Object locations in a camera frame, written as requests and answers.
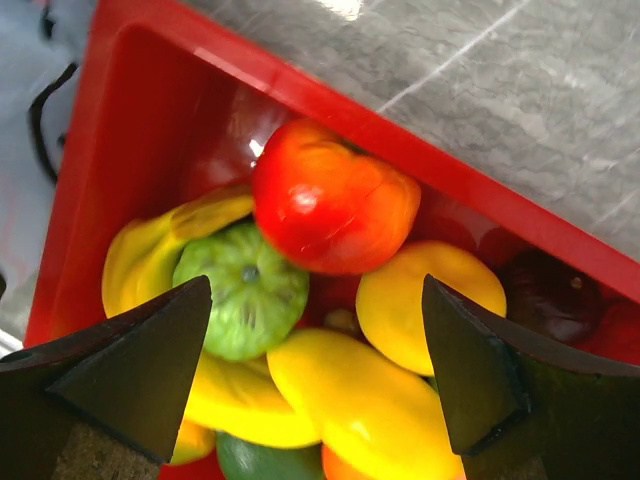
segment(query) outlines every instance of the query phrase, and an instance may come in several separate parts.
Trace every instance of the yellow banana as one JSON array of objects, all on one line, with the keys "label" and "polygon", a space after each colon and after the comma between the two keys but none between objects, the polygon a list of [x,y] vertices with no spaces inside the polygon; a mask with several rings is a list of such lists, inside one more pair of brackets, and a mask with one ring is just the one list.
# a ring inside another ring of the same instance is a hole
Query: yellow banana
[{"label": "yellow banana", "polygon": [[102,303],[107,317],[171,289],[173,270],[187,242],[210,235],[252,210],[249,186],[238,185],[127,225],[111,243],[103,270]]},{"label": "yellow banana", "polygon": [[136,262],[147,255],[162,239],[171,225],[173,212],[148,221],[135,220],[113,239],[107,252],[102,275],[102,304],[108,318],[129,310],[123,296],[128,293],[124,283]]},{"label": "yellow banana", "polygon": [[[113,240],[105,262],[102,300],[107,316],[169,290],[189,240],[210,235],[252,210],[248,186],[226,187],[160,217],[127,225]],[[230,363],[203,353],[171,463],[208,454],[211,430],[279,448],[320,441],[311,421],[294,412],[280,395],[264,358]]]},{"label": "yellow banana", "polygon": [[216,446],[216,433],[185,420],[180,424],[169,465],[184,465],[208,456]]},{"label": "yellow banana", "polygon": [[295,412],[276,388],[265,357],[236,363],[203,352],[184,418],[268,447],[320,442],[309,417]]}]

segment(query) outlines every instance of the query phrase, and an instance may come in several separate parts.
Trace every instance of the red plastic crate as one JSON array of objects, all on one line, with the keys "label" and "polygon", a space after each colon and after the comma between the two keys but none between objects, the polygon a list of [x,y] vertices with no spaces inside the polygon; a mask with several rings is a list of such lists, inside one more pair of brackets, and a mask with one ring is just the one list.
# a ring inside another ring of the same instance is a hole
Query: red plastic crate
[{"label": "red plastic crate", "polygon": [[[248,178],[273,130],[300,115],[422,183],[415,237],[491,266],[535,245],[640,301],[636,262],[450,155],[171,0],[109,0],[94,19],[26,344],[102,321],[102,266],[120,228]],[[214,455],[162,478],[222,475]]]}]

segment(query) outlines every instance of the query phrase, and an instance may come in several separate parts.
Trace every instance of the gray marble floor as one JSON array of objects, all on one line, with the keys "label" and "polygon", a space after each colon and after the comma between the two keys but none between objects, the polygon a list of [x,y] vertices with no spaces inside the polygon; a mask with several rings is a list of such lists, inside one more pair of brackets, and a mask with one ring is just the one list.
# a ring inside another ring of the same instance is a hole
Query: gray marble floor
[{"label": "gray marble floor", "polygon": [[640,2],[184,1],[640,260]]}]

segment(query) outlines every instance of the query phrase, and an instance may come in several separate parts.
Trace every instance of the plastic fruit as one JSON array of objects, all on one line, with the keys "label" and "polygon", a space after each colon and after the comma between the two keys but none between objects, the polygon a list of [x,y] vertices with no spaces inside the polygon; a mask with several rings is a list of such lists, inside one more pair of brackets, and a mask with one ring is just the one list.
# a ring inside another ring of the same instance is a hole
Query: plastic fruit
[{"label": "plastic fruit", "polygon": [[213,304],[204,349],[227,360],[262,355],[287,336],[309,295],[309,274],[276,252],[254,222],[189,242],[174,286],[206,275]]},{"label": "plastic fruit", "polygon": [[309,119],[280,127],[252,178],[255,218],[293,263],[333,275],[379,267],[413,225],[421,191]]},{"label": "plastic fruit", "polygon": [[319,444],[269,448],[221,433],[217,454],[226,480],[324,480]]},{"label": "plastic fruit", "polygon": [[331,330],[296,329],[267,361],[293,409],[363,474],[450,480],[462,471],[436,393],[373,348]]},{"label": "plastic fruit", "polygon": [[310,418],[294,411],[276,388],[265,357],[227,362],[203,352],[184,418],[269,447],[298,448],[320,441]]},{"label": "plastic fruit", "polygon": [[169,465],[184,465],[209,455],[216,446],[216,433],[188,421],[182,421]]},{"label": "plastic fruit", "polygon": [[562,343],[587,338],[604,313],[598,284],[541,250],[527,250],[501,270],[507,318]]},{"label": "plastic fruit", "polygon": [[252,210],[249,188],[239,185],[126,225],[111,242],[103,269],[102,304],[107,317],[170,290],[173,271],[190,240],[206,237]]},{"label": "plastic fruit", "polygon": [[327,480],[372,480],[338,457],[326,445],[322,446],[322,468]]},{"label": "plastic fruit", "polygon": [[356,295],[358,321],[367,340],[398,365],[433,376],[422,315],[422,287],[431,274],[487,310],[504,316],[498,278],[471,253],[425,241],[403,247],[381,268],[362,276]]}]

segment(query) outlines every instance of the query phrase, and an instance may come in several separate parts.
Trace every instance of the yellow mango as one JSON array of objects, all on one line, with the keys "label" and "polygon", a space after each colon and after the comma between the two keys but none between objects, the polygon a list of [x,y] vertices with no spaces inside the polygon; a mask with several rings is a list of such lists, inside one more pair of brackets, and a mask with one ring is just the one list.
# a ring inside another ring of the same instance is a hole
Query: yellow mango
[{"label": "yellow mango", "polygon": [[356,470],[374,480],[450,480],[462,472],[436,393],[369,346],[300,329],[267,361],[284,398]]}]

